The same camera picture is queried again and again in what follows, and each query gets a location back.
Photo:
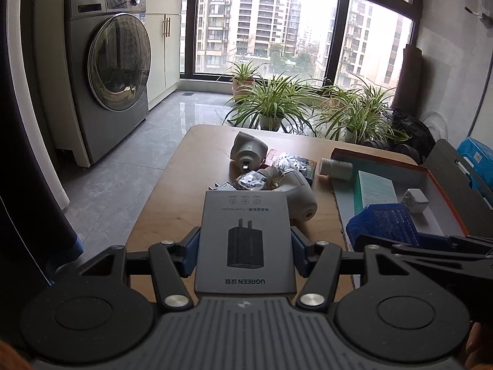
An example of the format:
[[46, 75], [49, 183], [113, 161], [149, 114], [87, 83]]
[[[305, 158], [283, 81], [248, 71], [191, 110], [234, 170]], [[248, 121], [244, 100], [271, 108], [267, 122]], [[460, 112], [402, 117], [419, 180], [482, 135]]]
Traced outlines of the grey UGREEN charger box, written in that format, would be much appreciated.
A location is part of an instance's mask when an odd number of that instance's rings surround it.
[[287, 198], [275, 191], [207, 191], [197, 296], [293, 297], [296, 276]]

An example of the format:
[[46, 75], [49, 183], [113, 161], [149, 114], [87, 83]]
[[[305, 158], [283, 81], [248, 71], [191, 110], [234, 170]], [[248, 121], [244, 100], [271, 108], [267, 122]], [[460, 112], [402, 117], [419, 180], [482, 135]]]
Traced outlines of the white plug adapter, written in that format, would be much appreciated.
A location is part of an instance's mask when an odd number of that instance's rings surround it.
[[409, 213], [420, 214], [428, 207], [429, 200], [421, 189], [410, 188], [405, 191], [401, 204], [407, 208]]

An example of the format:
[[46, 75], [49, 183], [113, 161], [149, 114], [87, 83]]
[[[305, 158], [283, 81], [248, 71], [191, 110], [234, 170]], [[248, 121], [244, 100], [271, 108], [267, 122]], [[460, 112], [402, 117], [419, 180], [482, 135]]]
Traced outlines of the blue plastic pack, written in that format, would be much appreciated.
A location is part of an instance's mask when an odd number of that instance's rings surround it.
[[356, 249], [357, 240], [363, 235], [419, 245], [419, 233], [413, 220], [399, 203], [367, 205], [349, 220], [346, 233], [353, 249]]

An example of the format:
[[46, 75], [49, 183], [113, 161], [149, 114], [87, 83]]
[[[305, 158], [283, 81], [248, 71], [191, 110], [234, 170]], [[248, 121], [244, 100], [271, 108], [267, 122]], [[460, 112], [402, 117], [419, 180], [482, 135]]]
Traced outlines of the teal white carton box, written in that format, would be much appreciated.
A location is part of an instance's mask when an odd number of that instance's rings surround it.
[[367, 205], [397, 203], [391, 179], [365, 171], [358, 171], [353, 186], [354, 214]]

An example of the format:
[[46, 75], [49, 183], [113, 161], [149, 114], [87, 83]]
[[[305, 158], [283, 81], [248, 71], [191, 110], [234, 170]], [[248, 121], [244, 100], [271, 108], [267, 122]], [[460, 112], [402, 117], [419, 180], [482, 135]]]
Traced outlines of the white cylinder roll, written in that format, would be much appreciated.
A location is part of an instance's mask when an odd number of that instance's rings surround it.
[[336, 159], [322, 158], [319, 166], [319, 174], [331, 179], [350, 181], [352, 178], [352, 164]]

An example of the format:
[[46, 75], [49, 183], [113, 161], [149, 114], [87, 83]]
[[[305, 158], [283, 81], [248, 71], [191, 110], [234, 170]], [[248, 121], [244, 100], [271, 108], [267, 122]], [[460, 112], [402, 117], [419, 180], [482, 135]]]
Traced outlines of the clear plastic packet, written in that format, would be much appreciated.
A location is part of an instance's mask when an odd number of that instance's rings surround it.
[[258, 171], [249, 171], [238, 176], [234, 185], [238, 190], [243, 191], [266, 191], [269, 186], [269, 179]]

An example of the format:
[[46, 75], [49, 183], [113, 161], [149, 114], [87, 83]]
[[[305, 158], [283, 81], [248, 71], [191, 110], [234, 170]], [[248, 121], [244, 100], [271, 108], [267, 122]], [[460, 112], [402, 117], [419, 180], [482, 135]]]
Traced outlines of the red blue card box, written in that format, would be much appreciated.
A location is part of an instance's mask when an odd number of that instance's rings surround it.
[[317, 168], [317, 162], [314, 160], [279, 150], [269, 150], [264, 164], [274, 167], [280, 175], [288, 171], [298, 171], [309, 185], [313, 183]]

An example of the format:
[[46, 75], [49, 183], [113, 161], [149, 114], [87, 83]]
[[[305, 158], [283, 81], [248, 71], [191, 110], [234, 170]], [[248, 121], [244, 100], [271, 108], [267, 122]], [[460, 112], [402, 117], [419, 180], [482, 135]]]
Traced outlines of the grey angled camera device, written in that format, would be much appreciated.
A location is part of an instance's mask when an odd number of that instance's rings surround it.
[[257, 171], [267, 156], [267, 145], [260, 139], [240, 131], [230, 151], [230, 159], [242, 173]]

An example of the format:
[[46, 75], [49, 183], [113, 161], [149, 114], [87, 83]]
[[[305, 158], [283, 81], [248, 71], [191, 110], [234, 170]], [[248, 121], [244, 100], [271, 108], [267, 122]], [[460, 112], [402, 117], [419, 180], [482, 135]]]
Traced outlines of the teal orange cardboard tray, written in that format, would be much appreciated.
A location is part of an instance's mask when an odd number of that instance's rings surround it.
[[348, 249], [353, 250], [346, 233], [346, 225], [355, 216], [353, 205], [353, 186], [358, 171], [365, 171], [391, 179], [399, 204], [410, 188], [421, 189], [429, 200], [423, 213], [409, 213], [416, 230], [420, 234], [436, 236], [467, 236], [466, 227], [456, 213], [453, 205], [431, 173], [424, 167], [405, 164], [392, 159], [384, 159], [371, 154], [358, 153], [351, 150], [336, 148], [332, 159], [352, 164], [353, 173], [350, 181], [332, 179], [332, 188], [338, 205], [344, 238]]

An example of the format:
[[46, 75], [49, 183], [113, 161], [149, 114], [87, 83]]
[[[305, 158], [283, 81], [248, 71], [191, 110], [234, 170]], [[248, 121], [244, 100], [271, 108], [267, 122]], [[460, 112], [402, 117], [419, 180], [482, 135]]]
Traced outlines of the blue box on chair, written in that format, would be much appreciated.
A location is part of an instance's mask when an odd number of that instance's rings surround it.
[[492, 149], [480, 141], [467, 137], [457, 148], [459, 155], [492, 191]]

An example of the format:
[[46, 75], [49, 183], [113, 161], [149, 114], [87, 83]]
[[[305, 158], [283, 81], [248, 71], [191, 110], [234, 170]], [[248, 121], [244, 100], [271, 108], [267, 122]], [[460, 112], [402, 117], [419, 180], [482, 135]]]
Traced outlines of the black bag on floor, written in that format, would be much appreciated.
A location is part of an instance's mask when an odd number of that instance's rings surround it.
[[422, 165], [436, 143], [429, 128], [401, 109], [392, 109], [391, 129], [393, 134], [388, 137], [388, 150], [407, 155]]

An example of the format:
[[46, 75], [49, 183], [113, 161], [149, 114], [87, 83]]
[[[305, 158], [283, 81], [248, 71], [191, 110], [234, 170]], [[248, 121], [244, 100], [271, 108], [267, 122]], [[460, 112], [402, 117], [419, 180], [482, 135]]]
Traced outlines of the right spider plant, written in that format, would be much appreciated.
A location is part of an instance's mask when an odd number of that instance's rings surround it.
[[313, 117], [318, 136], [359, 145], [367, 140], [404, 142], [409, 139], [405, 131], [393, 125], [392, 88], [359, 77], [357, 84], [350, 88], [329, 84], [320, 88], [319, 95]]

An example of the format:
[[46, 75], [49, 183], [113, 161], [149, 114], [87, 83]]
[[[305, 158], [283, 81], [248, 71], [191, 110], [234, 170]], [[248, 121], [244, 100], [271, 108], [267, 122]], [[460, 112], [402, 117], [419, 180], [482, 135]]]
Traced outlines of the large centre spider plant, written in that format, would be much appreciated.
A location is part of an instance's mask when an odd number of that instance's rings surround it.
[[325, 88], [312, 79], [275, 75], [242, 85], [228, 100], [225, 125], [251, 130], [315, 135], [314, 117]]

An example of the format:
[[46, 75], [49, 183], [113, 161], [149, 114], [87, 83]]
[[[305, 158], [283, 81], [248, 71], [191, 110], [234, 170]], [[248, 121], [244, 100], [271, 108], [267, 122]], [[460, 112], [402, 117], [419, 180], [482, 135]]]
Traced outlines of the dark brown rolled mat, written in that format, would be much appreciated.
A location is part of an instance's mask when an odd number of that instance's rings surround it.
[[418, 106], [418, 94], [422, 70], [422, 51], [407, 44], [391, 107], [415, 116]]

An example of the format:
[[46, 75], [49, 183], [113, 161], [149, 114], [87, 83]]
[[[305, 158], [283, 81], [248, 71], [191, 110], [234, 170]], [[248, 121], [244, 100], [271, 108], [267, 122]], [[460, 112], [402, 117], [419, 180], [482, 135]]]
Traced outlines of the small rear spider plant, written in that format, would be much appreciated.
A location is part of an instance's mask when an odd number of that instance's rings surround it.
[[235, 99], [251, 94], [256, 83], [263, 81], [261, 65], [252, 61], [230, 62], [228, 72], [231, 76], [232, 93]]

